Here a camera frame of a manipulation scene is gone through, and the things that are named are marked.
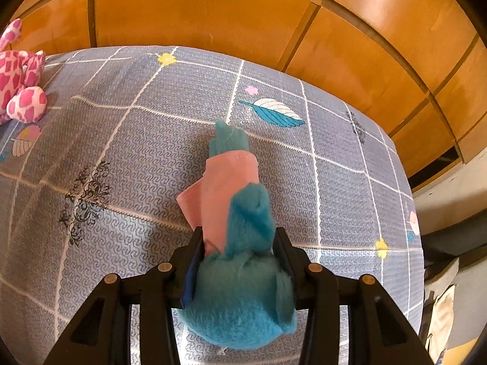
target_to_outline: gray patterned tablecloth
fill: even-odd
[[[248,132],[293,243],[336,274],[374,274],[418,330],[411,190],[393,142],[359,111],[272,69],[186,47],[51,56],[41,85],[48,111],[38,128],[0,127],[0,335],[21,364],[42,363],[105,274],[144,273],[187,243],[175,198],[201,177],[217,119]],[[266,122],[249,105],[261,98],[289,108],[297,126]],[[137,364],[137,307],[133,315]],[[298,363],[306,312],[295,334],[225,355],[174,322],[181,363]],[[343,309],[340,363],[347,336]]]

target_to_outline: screw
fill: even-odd
[[[159,272],[169,272],[172,269],[172,265],[169,262],[163,262],[159,264],[157,269],[159,269]]]
[[[103,280],[107,284],[113,284],[115,281],[117,281],[117,279],[118,279],[118,276],[115,273],[110,273],[110,274],[107,274]]]
[[[365,274],[362,277],[362,281],[367,285],[373,285],[376,283],[376,278],[374,276],[371,276],[370,274]]]
[[[308,269],[310,272],[319,273],[323,270],[323,267],[319,263],[310,263]]]

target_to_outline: white wall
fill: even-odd
[[[413,194],[422,235],[487,208],[487,148]]]

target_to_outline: pink flower print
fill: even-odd
[[[245,92],[247,92],[251,96],[255,96],[255,95],[259,94],[259,90],[255,86],[252,86],[252,85],[247,86],[245,88]]]

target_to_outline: blue fur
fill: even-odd
[[[243,130],[216,122],[210,156],[243,149]],[[249,184],[230,202],[227,244],[200,264],[195,296],[179,311],[188,328],[210,343],[232,349],[258,349],[296,330],[290,277],[270,252],[275,224],[269,194]]]

